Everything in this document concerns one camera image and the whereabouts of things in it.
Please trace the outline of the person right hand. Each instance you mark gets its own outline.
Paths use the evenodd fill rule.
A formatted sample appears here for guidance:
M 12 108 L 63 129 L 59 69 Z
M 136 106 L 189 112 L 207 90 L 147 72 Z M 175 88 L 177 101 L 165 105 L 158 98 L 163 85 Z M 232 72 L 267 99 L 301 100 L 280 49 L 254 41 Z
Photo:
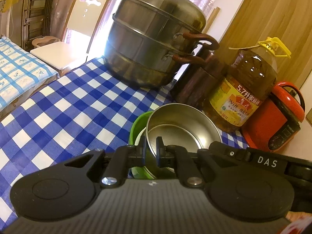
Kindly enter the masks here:
M 286 218 L 290 221 L 280 234 L 312 234 L 312 214 L 289 211 Z

